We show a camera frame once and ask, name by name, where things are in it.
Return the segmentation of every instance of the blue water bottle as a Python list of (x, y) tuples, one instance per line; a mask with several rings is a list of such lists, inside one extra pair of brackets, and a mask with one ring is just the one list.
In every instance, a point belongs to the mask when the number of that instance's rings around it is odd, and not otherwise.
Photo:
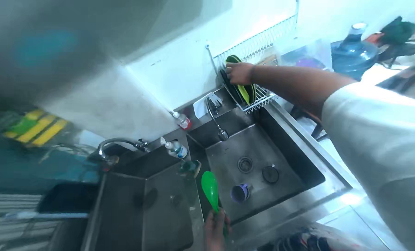
[(361, 41), (367, 24), (352, 25), (349, 35), (338, 46), (332, 46), (333, 70), (361, 81), (362, 74), (378, 60), (378, 47)]

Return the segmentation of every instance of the stainless steel counter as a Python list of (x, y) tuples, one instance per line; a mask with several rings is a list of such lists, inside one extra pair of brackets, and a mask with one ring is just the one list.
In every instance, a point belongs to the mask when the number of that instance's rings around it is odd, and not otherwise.
[[(236, 112), (233, 109), (237, 108), (234, 108), (234, 103), (223, 89), (217, 90), (216, 94), (224, 102), (218, 116), (231, 110)], [(277, 122), (278, 126), (295, 142), (309, 161), (321, 172), (325, 181), (249, 218), (238, 221), (233, 225), (233, 232), (227, 238), (228, 250), (253, 250), (269, 241), (289, 234), (301, 226), (308, 225), (346, 207), (352, 203), (352, 200), (357, 201), (366, 196), (357, 180), (342, 168), (282, 107), (276, 102), (272, 102), (262, 109), (265, 109)], [(179, 111), (184, 112), (192, 120), (191, 131), (211, 120), (208, 115), (201, 119), (194, 117), (191, 104)], [(180, 143), (188, 146), (187, 132), (183, 130), (173, 131), (165, 135), (165, 138), (169, 140), (178, 139)], [(150, 148), (158, 146), (159, 142), (157, 141), (150, 144)], [(115, 169), (117, 168), (118, 172), (123, 174), (128, 173), (128, 168), (131, 167), (127, 163), (131, 163), (143, 154), (135, 151), (121, 156), (120, 166), (115, 167)], [(192, 158), (189, 151), (185, 159), (190, 160)], [(87, 235), (82, 246), (82, 250), (85, 251), (95, 249), (95, 238), (98, 236), (97, 232), (100, 227), (100, 209), (107, 206), (102, 205), (106, 180), (104, 178), (102, 181), (99, 198), (89, 220)], [(183, 196), (188, 201), (187, 207), (191, 220), (193, 243), (186, 250), (202, 250), (204, 245), (202, 206), (199, 199), (193, 199), (199, 198), (199, 195), (196, 181), (194, 179), (188, 181), (186, 188), (183, 190)]]

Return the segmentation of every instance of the green ladle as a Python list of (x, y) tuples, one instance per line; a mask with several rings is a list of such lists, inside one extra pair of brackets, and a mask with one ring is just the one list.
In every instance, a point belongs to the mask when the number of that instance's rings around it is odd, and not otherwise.
[[(218, 214), (218, 187), (217, 187), (217, 179), (215, 178), (214, 174), (210, 171), (204, 172), (203, 176), (201, 176), (201, 188), (208, 198), (208, 201), (212, 205), (214, 212)], [(226, 224), (223, 225), (223, 236), (227, 237), (228, 235), (228, 228)]]

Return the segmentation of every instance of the white sleeve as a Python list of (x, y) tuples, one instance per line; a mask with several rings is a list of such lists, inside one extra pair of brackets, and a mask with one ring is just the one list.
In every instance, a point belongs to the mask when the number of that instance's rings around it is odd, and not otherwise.
[(415, 250), (415, 100), (361, 83), (324, 104), (338, 153), (399, 240)]

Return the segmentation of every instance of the forearm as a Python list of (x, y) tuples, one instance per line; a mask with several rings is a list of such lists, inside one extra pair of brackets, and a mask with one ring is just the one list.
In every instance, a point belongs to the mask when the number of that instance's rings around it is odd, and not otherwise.
[(255, 66), (251, 80), (319, 118), (322, 106), (331, 94), (356, 82), (328, 71), (290, 66)]

